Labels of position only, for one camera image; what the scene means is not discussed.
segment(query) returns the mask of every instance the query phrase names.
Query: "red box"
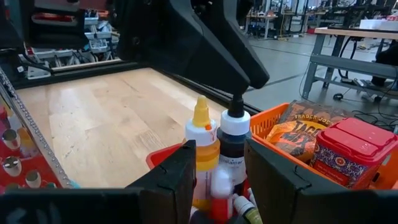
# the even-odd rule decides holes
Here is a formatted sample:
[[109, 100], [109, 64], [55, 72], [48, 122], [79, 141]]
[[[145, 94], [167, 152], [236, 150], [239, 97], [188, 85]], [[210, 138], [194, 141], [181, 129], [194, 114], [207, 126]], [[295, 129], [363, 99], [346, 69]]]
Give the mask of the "red box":
[[397, 147], [394, 133], [346, 118], [318, 134], [311, 166], [349, 189], [366, 189]]
[[387, 16], [388, 21], [398, 21], [398, 16]]

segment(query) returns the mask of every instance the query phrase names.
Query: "bottle label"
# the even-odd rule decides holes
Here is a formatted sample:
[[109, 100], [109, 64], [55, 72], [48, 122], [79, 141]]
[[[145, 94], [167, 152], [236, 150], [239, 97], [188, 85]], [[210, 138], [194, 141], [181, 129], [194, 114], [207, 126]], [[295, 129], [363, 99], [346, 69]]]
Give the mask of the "bottle label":
[[197, 172], [197, 184], [193, 191], [193, 205], [199, 210], [207, 210], [210, 201], [211, 171]]
[[232, 175], [232, 184], [242, 184], [246, 180], [246, 165], [244, 164], [244, 157], [230, 158], [220, 155], [220, 164], [228, 167]]
[[243, 218], [250, 224], [262, 224], [260, 213], [256, 208], [248, 210], [243, 214]]

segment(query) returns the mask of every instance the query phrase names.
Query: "workbench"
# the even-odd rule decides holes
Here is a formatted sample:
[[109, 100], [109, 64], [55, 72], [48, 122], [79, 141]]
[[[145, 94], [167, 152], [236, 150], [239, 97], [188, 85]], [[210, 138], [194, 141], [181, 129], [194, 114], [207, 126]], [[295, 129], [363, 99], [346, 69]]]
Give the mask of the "workbench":
[[[328, 29], [326, 27], [316, 28], [315, 33], [317, 39], [310, 57], [310, 65], [308, 66], [307, 77], [305, 79], [303, 88], [303, 97], [308, 98], [313, 82], [322, 81], [324, 82], [323, 87], [328, 88], [329, 83], [352, 88], [358, 91], [368, 92], [370, 95], [383, 96], [384, 92], [373, 89], [364, 89], [364, 87], [345, 84], [332, 80], [333, 72], [335, 68], [340, 70], [347, 70], [350, 72], [362, 73], [365, 75], [372, 75], [381, 78], [389, 78], [395, 80], [398, 75], [398, 68], [392, 65], [384, 65], [374, 62], [365, 62], [349, 58], [340, 58], [340, 50], [343, 45], [345, 36], [354, 37], [369, 37], [369, 38], [380, 38], [380, 39], [398, 39], [398, 33], [393, 32], [381, 32], [380, 30], [369, 31], [369, 30], [347, 30], [347, 29]], [[326, 35], [337, 35], [336, 43], [333, 48], [331, 55], [323, 55], [322, 47], [325, 41]], [[328, 67], [324, 77], [315, 76], [318, 66]], [[389, 98], [397, 98], [396, 96], [386, 95]]]
[[[125, 187], [150, 152], [183, 141], [199, 93], [142, 68], [17, 91], [69, 178]], [[218, 123], [225, 108], [208, 100]]]
[[246, 23], [244, 25], [244, 32], [247, 34], [247, 32], [249, 30], [249, 25], [250, 25], [250, 20], [251, 19], [264, 19], [264, 22], [265, 22], [266, 25], [265, 25], [265, 28], [264, 28], [265, 32], [264, 32], [263, 40], [266, 40], [266, 39], [268, 39], [269, 22], [271, 20], [275, 19], [275, 18], [278, 18], [278, 16], [275, 16], [275, 15], [273, 15], [273, 16], [267, 16], [267, 15], [258, 16], [258, 15], [250, 15], [250, 14], [248, 14], [246, 16]]

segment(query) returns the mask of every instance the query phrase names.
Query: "black bottle cap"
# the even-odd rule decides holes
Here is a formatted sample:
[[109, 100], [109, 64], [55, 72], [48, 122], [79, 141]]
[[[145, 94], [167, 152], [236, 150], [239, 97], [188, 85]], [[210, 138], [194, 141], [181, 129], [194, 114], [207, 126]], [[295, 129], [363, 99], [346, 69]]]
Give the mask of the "black bottle cap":
[[228, 115], [233, 118], [242, 118], [244, 116], [244, 102], [242, 95], [234, 95], [229, 104]]

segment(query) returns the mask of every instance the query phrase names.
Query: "printed label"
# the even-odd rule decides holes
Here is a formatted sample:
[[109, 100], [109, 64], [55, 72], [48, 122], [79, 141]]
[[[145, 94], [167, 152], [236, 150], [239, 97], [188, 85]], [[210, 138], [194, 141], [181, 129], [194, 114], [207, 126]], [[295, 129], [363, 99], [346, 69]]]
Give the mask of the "printed label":
[[197, 172], [197, 185], [193, 191], [194, 200], [209, 200], [211, 171]]
[[319, 160], [315, 161], [313, 168], [343, 186], [348, 184], [349, 177], [324, 164], [323, 162], [320, 162]]
[[244, 157], [230, 158], [220, 155], [220, 164], [228, 167], [232, 175], [232, 184], [238, 185], [246, 180], [246, 166], [244, 164]]
[[250, 224], [262, 224], [261, 216], [259, 210], [256, 208], [252, 208], [247, 211], [243, 218], [248, 221]]

